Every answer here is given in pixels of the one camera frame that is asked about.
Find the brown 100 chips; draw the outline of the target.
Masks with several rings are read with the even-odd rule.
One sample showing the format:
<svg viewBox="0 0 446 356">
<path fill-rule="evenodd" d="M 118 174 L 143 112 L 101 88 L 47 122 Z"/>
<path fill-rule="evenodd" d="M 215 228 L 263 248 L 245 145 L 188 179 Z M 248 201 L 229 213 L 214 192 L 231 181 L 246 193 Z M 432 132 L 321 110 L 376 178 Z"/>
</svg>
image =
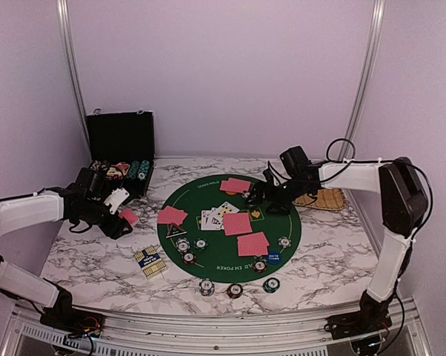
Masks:
<svg viewBox="0 0 446 356">
<path fill-rule="evenodd" d="M 189 251 L 182 255 L 182 260 L 185 265 L 193 265 L 196 262 L 196 255 Z"/>
</svg>

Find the king of diamonds card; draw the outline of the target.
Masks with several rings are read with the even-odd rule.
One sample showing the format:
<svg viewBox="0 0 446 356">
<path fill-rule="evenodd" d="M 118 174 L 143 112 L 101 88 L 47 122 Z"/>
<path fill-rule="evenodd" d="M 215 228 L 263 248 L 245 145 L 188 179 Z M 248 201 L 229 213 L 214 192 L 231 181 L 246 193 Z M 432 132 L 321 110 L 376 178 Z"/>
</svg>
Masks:
<svg viewBox="0 0 446 356">
<path fill-rule="evenodd" d="M 213 230 L 213 224 L 212 224 L 211 218 L 210 218 L 211 214 L 212 214 L 211 210 L 202 210 L 202 213 L 201 213 L 201 230 L 202 231 Z"/>
</svg>

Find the red card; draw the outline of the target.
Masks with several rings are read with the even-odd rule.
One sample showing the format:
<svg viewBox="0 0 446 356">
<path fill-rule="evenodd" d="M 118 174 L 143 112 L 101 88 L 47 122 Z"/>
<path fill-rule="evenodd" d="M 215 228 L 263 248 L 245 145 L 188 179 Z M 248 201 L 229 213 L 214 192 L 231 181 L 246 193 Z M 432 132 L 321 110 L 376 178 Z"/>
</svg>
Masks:
<svg viewBox="0 0 446 356">
<path fill-rule="evenodd" d="M 267 255 L 267 247 L 265 243 L 238 242 L 239 257 L 260 257 Z"/>
</svg>

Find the blue tan chips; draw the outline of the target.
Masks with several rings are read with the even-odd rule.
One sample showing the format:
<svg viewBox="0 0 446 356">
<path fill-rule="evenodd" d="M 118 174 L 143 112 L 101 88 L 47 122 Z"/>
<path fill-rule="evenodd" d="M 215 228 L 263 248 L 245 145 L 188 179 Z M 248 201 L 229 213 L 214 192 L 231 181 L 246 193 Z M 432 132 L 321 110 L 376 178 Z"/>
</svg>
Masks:
<svg viewBox="0 0 446 356">
<path fill-rule="evenodd" d="M 179 253 L 184 254 L 190 250 L 191 244 L 187 238 L 180 238 L 176 241 L 176 248 Z"/>
</svg>

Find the blue small blind button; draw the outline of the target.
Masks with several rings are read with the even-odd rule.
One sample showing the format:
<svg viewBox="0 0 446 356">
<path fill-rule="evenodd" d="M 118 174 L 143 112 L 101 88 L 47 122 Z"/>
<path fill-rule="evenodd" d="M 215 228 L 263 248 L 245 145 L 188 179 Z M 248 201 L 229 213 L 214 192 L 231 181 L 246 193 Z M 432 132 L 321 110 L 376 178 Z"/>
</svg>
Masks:
<svg viewBox="0 0 446 356">
<path fill-rule="evenodd" d="M 266 261 L 268 264 L 278 265 L 282 262 L 282 256 L 277 251 L 269 251 L 268 255 L 266 256 Z"/>
</svg>

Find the teal 50 chip stack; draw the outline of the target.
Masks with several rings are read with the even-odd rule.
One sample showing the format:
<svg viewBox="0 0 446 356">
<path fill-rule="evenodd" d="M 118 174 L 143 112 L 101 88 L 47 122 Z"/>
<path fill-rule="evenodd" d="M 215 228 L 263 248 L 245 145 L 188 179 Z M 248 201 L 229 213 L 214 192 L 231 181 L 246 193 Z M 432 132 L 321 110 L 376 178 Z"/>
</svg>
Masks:
<svg viewBox="0 0 446 356">
<path fill-rule="evenodd" d="M 280 281 L 275 277 L 270 277 L 263 282 L 262 288 L 268 294 L 273 294 L 280 288 Z"/>
</svg>

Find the red card being dealt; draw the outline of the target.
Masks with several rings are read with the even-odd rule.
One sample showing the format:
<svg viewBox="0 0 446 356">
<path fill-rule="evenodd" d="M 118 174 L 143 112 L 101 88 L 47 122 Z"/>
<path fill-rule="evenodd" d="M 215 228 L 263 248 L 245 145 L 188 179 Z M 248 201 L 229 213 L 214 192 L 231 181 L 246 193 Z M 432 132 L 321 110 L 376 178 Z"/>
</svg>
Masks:
<svg viewBox="0 0 446 356">
<path fill-rule="evenodd" d="M 238 242 L 251 242 L 251 243 L 265 243 L 266 245 L 270 245 L 269 241 L 266 238 L 264 232 L 257 232 L 253 234 L 246 234 L 239 236 L 237 239 Z"/>
</svg>

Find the brown 100 chip stack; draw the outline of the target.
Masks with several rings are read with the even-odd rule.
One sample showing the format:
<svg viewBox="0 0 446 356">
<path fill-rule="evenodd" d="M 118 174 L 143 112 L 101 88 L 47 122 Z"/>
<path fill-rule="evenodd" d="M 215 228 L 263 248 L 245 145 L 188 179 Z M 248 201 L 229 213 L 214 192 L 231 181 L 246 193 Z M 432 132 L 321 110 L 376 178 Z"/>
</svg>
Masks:
<svg viewBox="0 0 446 356">
<path fill-rule="evenodd" d="M 227 296 L 231 299 L 237 299 L 243 294 L 242 285 L 239 283 L 232 283 L 227 288 Z"/>
</svg>

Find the blue tan 10 chip stack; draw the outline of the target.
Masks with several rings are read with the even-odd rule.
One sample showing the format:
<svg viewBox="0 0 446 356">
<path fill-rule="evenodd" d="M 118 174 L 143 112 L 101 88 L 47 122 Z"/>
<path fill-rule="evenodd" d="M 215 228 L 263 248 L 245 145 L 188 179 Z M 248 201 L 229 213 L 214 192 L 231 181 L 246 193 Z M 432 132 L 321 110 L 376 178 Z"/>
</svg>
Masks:
<svg viewBox="0 0 446 356">
<path fill-rule="evenodd" d="M 211 296 L 215 291 L 214 282 L 208 278 L 204 278 L 199 283 L 199 292 L 202 296 Z"/>
</svg>

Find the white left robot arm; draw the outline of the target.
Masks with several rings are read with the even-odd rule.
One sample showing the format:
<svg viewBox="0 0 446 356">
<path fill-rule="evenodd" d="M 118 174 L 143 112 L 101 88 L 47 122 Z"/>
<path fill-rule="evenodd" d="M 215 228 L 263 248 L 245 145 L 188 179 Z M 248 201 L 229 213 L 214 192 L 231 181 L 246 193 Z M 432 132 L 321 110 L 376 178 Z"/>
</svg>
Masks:
<svg viewBox="0 0 446 356">
<path fill-rule="evenodd" d="M 121 186 L 111 188 L 104 172 L 82 168 L 76 181 L 66 188 L 44 188 L 1 198 L 0 238 L 36 225 L 69 221 L 74 234 L 80 223 L 86 223 L 88 228 L 97 226 L 105 236 L 117 240 L 133 230 L 118 213 L 129 196 Z M 73 308 L 73 297 L 67 289 L 7 262 L 1 255 L 0 292 L 41 306 L 41 322 L 48 326 L 72 330 L 87 319 Z"/>
</svg>

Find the blue white chip mat edge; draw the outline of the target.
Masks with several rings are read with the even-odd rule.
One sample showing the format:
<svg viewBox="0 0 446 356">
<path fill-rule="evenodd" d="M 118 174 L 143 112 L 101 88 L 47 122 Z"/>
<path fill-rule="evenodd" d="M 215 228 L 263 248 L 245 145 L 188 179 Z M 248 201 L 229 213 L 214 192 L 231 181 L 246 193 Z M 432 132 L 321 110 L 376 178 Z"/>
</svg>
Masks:
<svg viewBox="0 0 446 356">
<path fill-rule="evenodd" d="M 287 237 L 280 237 L 278 239 L 278 244 L 281 248 L 289 248 L 292 245 L 291 239 Z"/>
</svg>

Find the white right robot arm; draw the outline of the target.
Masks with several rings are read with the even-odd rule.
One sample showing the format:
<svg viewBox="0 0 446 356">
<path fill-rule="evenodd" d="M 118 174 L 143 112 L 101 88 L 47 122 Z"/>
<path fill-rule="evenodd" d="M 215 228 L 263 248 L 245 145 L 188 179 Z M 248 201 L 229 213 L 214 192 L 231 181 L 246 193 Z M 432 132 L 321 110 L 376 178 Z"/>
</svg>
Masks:
<svg viewBox="0 0 446 356">
<path fill-rule="evenodd" d="M 370 331 L 387 316 L 399 280 L 409 265 L 415 236 L 433 210 L 433 192 L 426 174 L 405 156 L 392 160 L 358 161 L 351 157 L 313 162 L 296 146 L 279 158 L 288 178 L 281 182 L 279 175 L 267 167 L 264 181 L 257 182 L 245 194 L 247 206 L 268 202 L 269 214 L 288 215 L 297 198 L 323 189 L 379 195 L 384 238 L 374 275 L 361 296 L 357 312 L 336 315 L 327 321 L 337 329 L 353 327 L 360 332 Z"/>
</svg>

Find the red backed card deck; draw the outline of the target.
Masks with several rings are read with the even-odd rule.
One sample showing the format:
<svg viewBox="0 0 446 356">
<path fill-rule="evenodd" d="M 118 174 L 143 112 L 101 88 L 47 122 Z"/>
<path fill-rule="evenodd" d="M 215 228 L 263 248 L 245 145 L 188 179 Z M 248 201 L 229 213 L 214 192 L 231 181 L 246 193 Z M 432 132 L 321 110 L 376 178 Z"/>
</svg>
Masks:
<svg viewBox="0 0 446 356">
<path fill-rule="evenodd" d="M 139 221 L 139 217 L 128 208 L 120 212 L 119 217 L 125 219 L 131 226 L 134 226 Z"/>
</svg>

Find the teal 50 chips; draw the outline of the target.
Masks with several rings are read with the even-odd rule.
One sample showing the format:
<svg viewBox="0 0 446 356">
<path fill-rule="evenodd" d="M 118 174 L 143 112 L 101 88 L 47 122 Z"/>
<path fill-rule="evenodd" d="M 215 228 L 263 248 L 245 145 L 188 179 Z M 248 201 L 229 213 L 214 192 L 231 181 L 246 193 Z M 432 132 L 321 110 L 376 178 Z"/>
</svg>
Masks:
<svg viewBox="0 0 446 356">
<path fill-rule="evenodd" d="M 194 241 L 195 249 L 202 251 L 205 250 L 208 246 L 206 239 L 200 238 Z"/>
</svg>

